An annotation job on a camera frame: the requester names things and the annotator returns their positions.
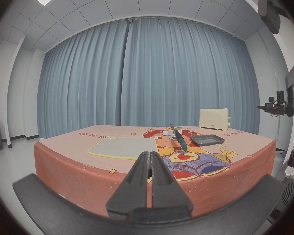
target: cream toaster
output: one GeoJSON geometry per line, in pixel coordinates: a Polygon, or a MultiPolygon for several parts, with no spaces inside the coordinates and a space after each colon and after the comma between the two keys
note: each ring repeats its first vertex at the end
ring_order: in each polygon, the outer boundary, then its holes
{"type": "Polygon", "coordinates": [[[200,109],[199,127],[227,131],[229,119],[228,109],[200,109]]]}

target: floor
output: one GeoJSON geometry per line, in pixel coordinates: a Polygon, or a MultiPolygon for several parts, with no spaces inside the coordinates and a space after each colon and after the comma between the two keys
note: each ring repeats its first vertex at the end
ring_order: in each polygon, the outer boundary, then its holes
{"type": "MultiPolygon", "coordinates": [[[[4,143],[3,150],[0,150],[0,197],[17,221],[33,235],[43,235],[43,233],[21,206],[12,183],[30,173],[36,173],[34,144],[38,140],[39,138],[13,140],[11,149],[8,149],[7,143],[4,143]]],[[[262,235],[270,225],[266,220],[254,235],[262,235]]]]}

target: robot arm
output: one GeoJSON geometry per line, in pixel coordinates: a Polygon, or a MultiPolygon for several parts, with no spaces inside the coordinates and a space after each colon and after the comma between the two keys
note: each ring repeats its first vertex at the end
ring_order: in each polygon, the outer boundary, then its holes
{"type": "MultiPolygon", "coordinates": [[[[277,100],[275,101],[274,97],[271,96],[269,97],[269,103],[265,103],[263,106],[258,106],[259,109],[277,116],[286,114],[288,117],[292,117],[294,115],[294,66],[286,76],[285,80],[287,87],[287,101],[284,101],[284,92],[277,91],[277,100]]],[[[294,168],[294,148],[290,154],[287,165],[294,168]]]]}

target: table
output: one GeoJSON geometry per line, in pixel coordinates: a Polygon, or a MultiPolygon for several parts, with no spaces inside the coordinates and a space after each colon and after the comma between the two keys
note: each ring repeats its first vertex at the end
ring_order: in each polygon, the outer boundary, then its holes
{"type": "MultiPolygon", "coordinates": [[[[35,143],[37,176],[53,191],[94,213],[108,216],[106,202],[135,160],[88,154],[107,136],[153,137],[159,154],[194,204],[192,216],[211,212],[244,194],[265,174],[271,174],[275,140],[234,129],[227,131],[182,126],[188,153],[169,127],[95,125],[35,143]],[[223,144],[196,147],[190,136],[215,134],[223,144]]],[[[148,183],[151,192],[152,183],[148,183]]]]}

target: metal tray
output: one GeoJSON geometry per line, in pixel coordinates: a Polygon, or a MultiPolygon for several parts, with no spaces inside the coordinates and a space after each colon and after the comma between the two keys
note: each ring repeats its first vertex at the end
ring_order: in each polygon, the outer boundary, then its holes
{"type": "Polygon", "coordinates": [[[191,136],[193,142],[198,144],[199,146],[207,146],[213,144],[220,144],[225,141],[225,139],[218,137],[217,135],[197,135],[191,136]]]}

